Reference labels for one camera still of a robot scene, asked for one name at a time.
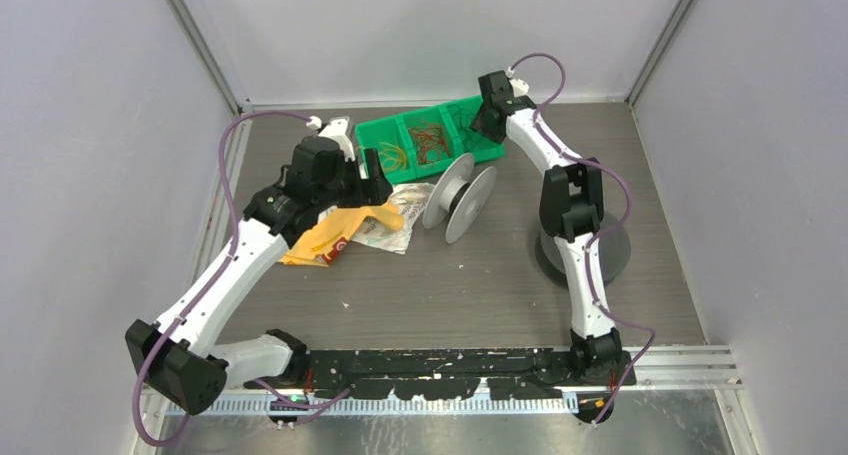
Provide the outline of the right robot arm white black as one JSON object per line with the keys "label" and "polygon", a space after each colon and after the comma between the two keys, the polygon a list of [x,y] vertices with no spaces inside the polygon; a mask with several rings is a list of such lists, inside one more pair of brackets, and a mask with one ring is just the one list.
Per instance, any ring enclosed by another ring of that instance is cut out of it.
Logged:
{"label": "right robot arm white black", "polygon": [[602,173],[548,127],[537,105],[505,71],[478,79],[481,105],[472,127],[488,140],[513,141],[542,175],[539,219],[563,261],[571,302],[566,374],[584,385],[622,382],[630,358],[608,313],[595,239],[604,219]]}

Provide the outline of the white plastic cable spool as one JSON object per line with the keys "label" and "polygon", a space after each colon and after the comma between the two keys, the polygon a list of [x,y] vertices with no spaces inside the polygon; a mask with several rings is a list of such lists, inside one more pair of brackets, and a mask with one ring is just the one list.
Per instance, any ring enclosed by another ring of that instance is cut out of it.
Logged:
{"label": "white plastic cable spool", "polygon": [[497,168],[488,166],[475,173],[471,153],[457,157],[433,187],[421,215],[423,227],[435,228],[446,220],[445,241],[457,242],[473,224],[491,197]]}

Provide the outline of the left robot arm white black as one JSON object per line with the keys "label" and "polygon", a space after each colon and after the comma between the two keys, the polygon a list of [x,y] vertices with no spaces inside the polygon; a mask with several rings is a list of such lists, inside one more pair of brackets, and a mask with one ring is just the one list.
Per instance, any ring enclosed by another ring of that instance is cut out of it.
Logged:
{"label": "left robot arm white black", "polygon": [[233,386],[271,378],[298,387],[310,363],[304,342],[279,330],[227,345],[217,340],[261,277],[325,211],[381,206],[393,191],[377,150],[347,159],[333,139],[298,143],[276,183],[256,192],[230,241],[189,291],[153,323],[134,321],[125,334],[143,383],[189,415],[210,408]]}

